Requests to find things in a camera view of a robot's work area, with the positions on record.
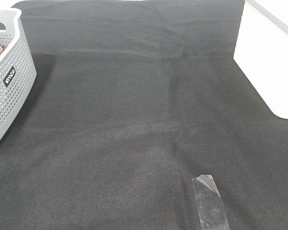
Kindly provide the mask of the black table cloth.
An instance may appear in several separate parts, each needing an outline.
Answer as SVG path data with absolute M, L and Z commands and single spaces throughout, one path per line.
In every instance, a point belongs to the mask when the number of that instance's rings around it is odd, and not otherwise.
M 288 120 L 233 60 L 241 0 L 23 1 L 37 76 L 0 142 L 0 230 L 288 230 Z

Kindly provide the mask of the clear tape strip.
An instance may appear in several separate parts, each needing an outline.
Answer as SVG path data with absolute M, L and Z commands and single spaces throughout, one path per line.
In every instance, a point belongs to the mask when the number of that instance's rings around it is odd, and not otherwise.
M 228 220 L 218 188 L 211 175 L 192 179 L 198 216 L 203 230 L 229 230 Z

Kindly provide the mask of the grey perforated laundry basket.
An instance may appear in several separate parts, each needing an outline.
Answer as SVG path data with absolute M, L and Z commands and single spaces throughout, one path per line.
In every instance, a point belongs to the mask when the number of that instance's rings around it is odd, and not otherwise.
M 3 138 L 36 79 L 36 68 L 21 22 L 21 10 L 0 9 L 0 140 Z

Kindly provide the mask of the white storage box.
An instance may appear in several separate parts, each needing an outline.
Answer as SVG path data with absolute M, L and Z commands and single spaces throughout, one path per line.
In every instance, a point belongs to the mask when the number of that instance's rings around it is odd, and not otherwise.
M 288 0 L 245 1 L 233 59 L 271 112 L 288 119 Z

